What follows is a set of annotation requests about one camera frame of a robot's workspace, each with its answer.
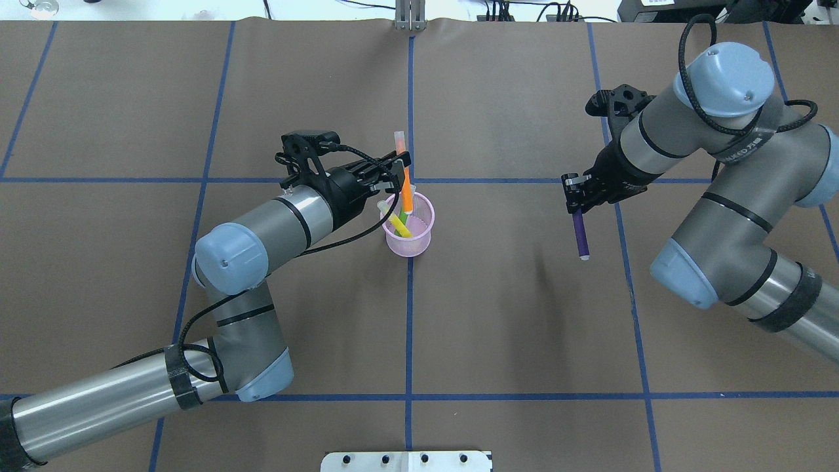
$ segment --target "marker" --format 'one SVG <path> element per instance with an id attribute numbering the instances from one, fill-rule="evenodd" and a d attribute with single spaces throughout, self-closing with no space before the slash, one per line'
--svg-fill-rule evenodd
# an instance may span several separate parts
<path id="1" fill-rule="evenodd" d="M 390 207 L 388 206 L 387 202 L 385 202 L 384 200 L 380 200 L 379 203 L 376 203 L 376 206 L 378 207 L 378 210 L 382 212 L 382 215 L 388 214 L 388 210 L 390 209 Z M 390 224 L 393 225 L 393 229 L 396 230 L 396 234 L 398 236 L 401 236 L 402 238 L 414 237 L 414 235 L 411 234 L 411 232 L 408 230 L 408 227 L 405 226 L 404 223 L 399 221 L 399 218 L 397 218 L 396 215 L 394 215 L 393 213 L 390 213 L 388 221 L 390 222 Z"/>
<path id="2" fill-rule="evenodd" d="M 400 155 L 405 152 L 405 132 L 393 132 L 393 140 L 396 141 L 396 154 Z M 408 222 L 408 215 L 414 212 L 414 193 L 411 191 L 411 174 L 408 167 L 405 167 L 405 178 L 402 184 L 402 209 L 399 211 L 399 221 L 402 224 Z"/>
<path id="3" fill-rule="evenodd" d="M 574 235 L 577 240 L 577 253 L 580 259 L 588 260 L 588 240 L 586 239 L 586 225 L 582 222 L 582 210 L 574 212 Z"/>

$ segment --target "pink cup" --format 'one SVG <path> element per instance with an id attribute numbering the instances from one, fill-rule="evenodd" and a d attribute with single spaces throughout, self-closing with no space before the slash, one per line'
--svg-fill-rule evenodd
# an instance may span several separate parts
<path id="1" fill-rule="evenodd" d="M 388 208 L 393 204 L 393 195 L 387 200 Z M 399 205 L 393 213 L 398 214 Z M 384 217 L 384 213 L 379 213 L 379 217 Z M 413 238 L 403 238 L 398 236 L 393 230 L 393 225 L 385 223 L 382 225 L 384 229 L 384 238 L 388 242 L 388 247 L 395 254 L 402 257 L 415 257 L 420 255 L 428 249 L 431 242 L 431 227 L 434 226 L 434 206 L 425 198 L 425 195 L 414 193 L 414 212 L 408 215 L 408 221 L 405 224 Z"/>

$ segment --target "yellow marker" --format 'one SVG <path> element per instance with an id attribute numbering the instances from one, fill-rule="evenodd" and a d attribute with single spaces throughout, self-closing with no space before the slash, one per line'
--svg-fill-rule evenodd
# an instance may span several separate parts
<path id="1" fill-rule="evenodd" d="M 378 207 L 378 210 L 380 212 L 382 212 L 382 215 L 388 214 L 388 210 L 390 209 L 390 207 L 388 206 L 387 202 L 385 202 L 384 200 L 381 200 L 381 201 L 379 201 L 379 203 L 376 204 L 376 206 Z M 403 238 L 413 238 L 414 237 L 414 235 L 411 234 L 411 232 L 408 230 L 408 227 L 405 226 L 404 224 L 402 224 L 401 221 L 399 221 L 399 218 L 397 218 L 396 213 L 390 213 L 390 216 L 388 217 L 388 221 L 390 222 L 390 224 L 393 225 L 393 229 L 396 230 L 397 235 L 399 235 Z"/>
<path id="2" fill-rule="evenodd" d="M 396 141 L 396 154 L 405 152 L 405 132 L 397 131 L 393 133 L 393 139 Z M 411 175 L 408 167 L 405 167 L 405 179 L 402 184 L 402 211 L 399 213 L 399 220 L 402 223 L 407 221 L 408 215 L 414 212 L 414 193 L 411 191 Z"/>

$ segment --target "white bracket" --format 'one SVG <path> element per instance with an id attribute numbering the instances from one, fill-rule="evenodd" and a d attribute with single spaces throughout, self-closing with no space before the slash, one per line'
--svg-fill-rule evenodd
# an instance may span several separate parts
<path id="1" fill-rule="evenodd" d="M 320 472 L 492 472 L 492 452 L 331 453 Z"/>
<path id="2" fill-rule="evenodd" d="M 396 0 L 396 19 L 393 25 L 396 29 L 425 29 L 425 0 Z"/>

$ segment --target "purple marker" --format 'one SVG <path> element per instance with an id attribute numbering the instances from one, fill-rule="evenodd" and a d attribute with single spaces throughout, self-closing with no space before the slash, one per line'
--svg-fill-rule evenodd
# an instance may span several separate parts
<path id="1" fill-rule="evenodd" d="M 577 239 L 577 253 L 580 259 L 588 260 L 588 240 L 586 239 L 586 225 L 582 222 L 582 210 L 574 212 L 574 235 Z"/>

